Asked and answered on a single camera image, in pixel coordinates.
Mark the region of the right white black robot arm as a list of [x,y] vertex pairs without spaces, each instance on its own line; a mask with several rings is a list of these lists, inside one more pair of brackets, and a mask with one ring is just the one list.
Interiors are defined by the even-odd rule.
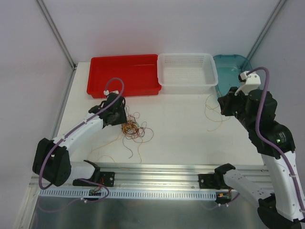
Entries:
[[231,87],[217,101],[222,115],[234,116],[247,130],[251,143],[269,171],[273,191],[259,187],[229,163],[215,168],[212,174],[199,174],[199,187],[235,189],[257,208],[260,220],[269,229],[300,229],[305,217],[293,182],[297,175],[293,136],[286,126],[275,121],[277,101],[270,92],[266,94],[259,130],[273,145],[257,136],[255,124],[262,93],[262,90],[255,89],[245,95],[238,92],[237,87]]

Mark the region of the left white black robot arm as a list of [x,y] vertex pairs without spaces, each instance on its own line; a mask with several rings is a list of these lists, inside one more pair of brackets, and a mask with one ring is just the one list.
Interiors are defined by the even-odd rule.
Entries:
[[115,92],[88,110],[83,121],[63,136],[52,140],[43,138],[39,141],[33,161],[32,170],[43,179],[57,187],[68,180],[74,186],[95,186],[102,183],[101,168],[89,160],[72,162],[74,151],[92,135],[106,126],[116,126],[127,122],[125,98]]

